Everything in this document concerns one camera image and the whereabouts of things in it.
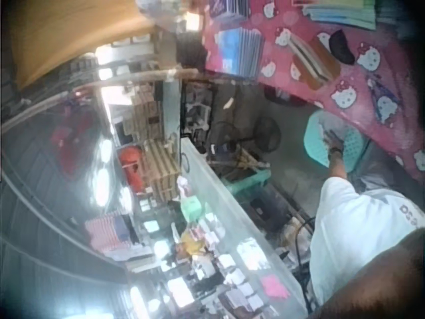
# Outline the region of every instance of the concrete floor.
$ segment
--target concrete floor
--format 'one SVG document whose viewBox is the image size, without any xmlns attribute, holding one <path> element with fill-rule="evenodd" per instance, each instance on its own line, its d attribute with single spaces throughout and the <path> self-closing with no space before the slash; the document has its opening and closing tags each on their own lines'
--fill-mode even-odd
<svg viewBox="0 0 425 319">
<path fill-rule="evenodd" d="M 289 103 L 287 106 L 278 105 L 264 97 L 262 87 L 244 86 L 232 107 L 223 110 L 222 107 L 234 94 L 235 86 L 220 86 L 214 101 L 213 123 L 221 120 L 232 122 L 242 136 L 249 136 L 259 116 L 275 119 L 282 133 L 280 147 L 270 154 L 262 154 L 262 157 L 271 165 L 272 181 L 308 215 L 314 216 L 327 169 L 307 155 L 303 136 L 308 118 L 317 108 L 290 106 Z"/>
</svg>

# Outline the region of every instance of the wristwatch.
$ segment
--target wristwatch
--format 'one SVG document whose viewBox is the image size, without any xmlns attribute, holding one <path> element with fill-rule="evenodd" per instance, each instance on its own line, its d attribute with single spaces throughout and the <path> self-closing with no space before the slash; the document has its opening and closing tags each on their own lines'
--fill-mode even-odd
<svg viewBox="0 0 425 319">
<path fill-rule="evenodd" d="M 327 159 L 331 161 L 331 157 L 334 153 L 340 153 L 341 157 L 343 156 L 343 151 L 339 148 L 331 148 L 327 154 Z"/>
</svg>

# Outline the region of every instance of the pink sticky note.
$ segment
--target pink sticky note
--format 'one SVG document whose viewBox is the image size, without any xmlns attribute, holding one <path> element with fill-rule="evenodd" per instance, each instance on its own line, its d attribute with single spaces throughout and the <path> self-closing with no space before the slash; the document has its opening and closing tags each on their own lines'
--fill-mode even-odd
<svg viewBox="0 0 425 319">
<path fill-rule="evenodd" d="M 269 297 L 286 299 L 290 296 L 288 290 L 280 283 L 279 278 L 274 274 L 262 277 L 261 283 L 263 285 L 264 292 Z"/>
</svg>

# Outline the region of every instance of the blue notebook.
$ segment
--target blue notebook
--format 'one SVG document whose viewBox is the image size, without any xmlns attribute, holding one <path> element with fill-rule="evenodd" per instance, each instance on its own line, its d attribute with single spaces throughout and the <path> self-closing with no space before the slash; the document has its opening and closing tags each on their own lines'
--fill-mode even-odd
<svg viewBox="0 0 425 319">
<path fill-rule="evenodd" d="M 222 58 L 221 72 L 256 78 L 264 38 L 258 32 L 237 28 L 218 34 L 218 49 Z"/>
</svg>

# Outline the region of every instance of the teal plastic chair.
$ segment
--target teal plastic chair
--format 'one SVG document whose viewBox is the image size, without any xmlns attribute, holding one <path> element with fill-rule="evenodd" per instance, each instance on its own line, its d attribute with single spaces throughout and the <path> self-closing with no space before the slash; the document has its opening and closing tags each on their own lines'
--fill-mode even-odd
<svg viewBox="0 0 425 319">
<path fill-rule="evenodd" d="M 308 120 L 304 134 L 304 148 L 313 160 L 321 165 L 329 167 L 327 159 L 327 147 L 321 135 L 319 119 L 323 115 L 323 110 L 314 112 Z M 367 146 L 367 139 L 356 128 L 349 126 L 344 140 L 343 160 L 347 173 L 354 170 L 361 159 Z"/>
</svg>

